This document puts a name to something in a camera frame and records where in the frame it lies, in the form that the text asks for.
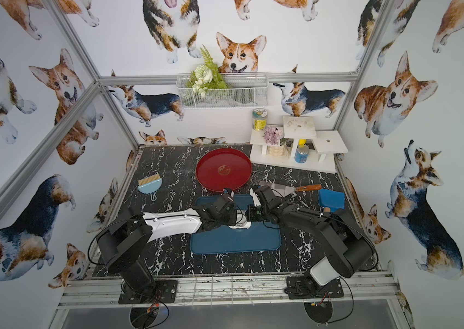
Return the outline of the white dough piece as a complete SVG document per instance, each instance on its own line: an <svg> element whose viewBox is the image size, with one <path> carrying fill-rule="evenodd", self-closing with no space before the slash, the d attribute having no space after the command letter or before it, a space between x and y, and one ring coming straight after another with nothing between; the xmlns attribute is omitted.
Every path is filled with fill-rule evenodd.
<svg viewBox="0 0 464 329"><path fill-rule="evenodd" d="M234 223L234 226L232 228L234 229L249 229L251 227L251 222L248 220L247 215L244 211L242 210L237 210L236 211L236 220Z"/></svg>

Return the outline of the blue rectangular tray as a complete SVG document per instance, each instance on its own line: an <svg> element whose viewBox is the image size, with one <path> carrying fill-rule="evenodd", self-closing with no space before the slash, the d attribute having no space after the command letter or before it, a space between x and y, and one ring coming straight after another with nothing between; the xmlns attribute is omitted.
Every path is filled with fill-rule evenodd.
<svg viewBox="0 0 464 329"><path fill-rule="evenodd" d="M209 232L193 234L190 250L193 254L224 254L260 252L279 249L281 234L272 223L253 222L248 229L221 226Z"/></svg>

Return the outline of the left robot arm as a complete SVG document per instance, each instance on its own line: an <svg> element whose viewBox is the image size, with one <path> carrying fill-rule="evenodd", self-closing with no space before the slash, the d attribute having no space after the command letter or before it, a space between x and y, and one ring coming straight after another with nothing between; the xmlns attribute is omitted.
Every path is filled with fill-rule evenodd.
<svg viewBox="0 0 464 329"><path fill-rule="evenodd" d="M157 284L142 260L142 252L150 242L221 226L242 226L246 222L244 211L237 207L231 195L224 193L212 204L178 212L143 212L111 223L96 235L95 241L107 271L121 276L134 294L151 298Z"/></svg>

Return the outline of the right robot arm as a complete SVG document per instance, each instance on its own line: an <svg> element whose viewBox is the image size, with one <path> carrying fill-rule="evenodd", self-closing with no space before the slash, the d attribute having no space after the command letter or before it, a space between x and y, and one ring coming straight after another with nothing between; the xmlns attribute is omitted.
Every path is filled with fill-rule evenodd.
<svg viewBox="0 0 464 329"><path fill-rule="evenodd" d="M252 192L259 203L255 220L306 232L320 245L323 257L307 271L317 285L351 278L373 257L375 248L349 212L314 211L276 195L266 185L256 185Z"/></svg>

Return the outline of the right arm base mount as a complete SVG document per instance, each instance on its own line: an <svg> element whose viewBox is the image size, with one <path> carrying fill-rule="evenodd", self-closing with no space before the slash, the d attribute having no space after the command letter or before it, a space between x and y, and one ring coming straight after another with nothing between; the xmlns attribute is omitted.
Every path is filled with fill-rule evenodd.
<svg viewBox="0 0 464 329"><path fill-rule="evenodd" d="M326 285L319 285L309 276L288 276L285 280L284 293L291 300L321 299L325 297L344 297L339 278Z"/></svg>

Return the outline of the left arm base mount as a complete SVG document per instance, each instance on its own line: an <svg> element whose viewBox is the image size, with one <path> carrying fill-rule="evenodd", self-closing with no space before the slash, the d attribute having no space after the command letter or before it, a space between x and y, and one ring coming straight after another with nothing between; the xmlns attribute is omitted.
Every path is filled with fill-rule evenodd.
<svg viewBox="0 0 464 329"><path fill-rule="evenodd" d="M145 304L147 302L172 304L177 295L178 285L178 280L159 280L138 292L122 281L118 304Z"/></svg>

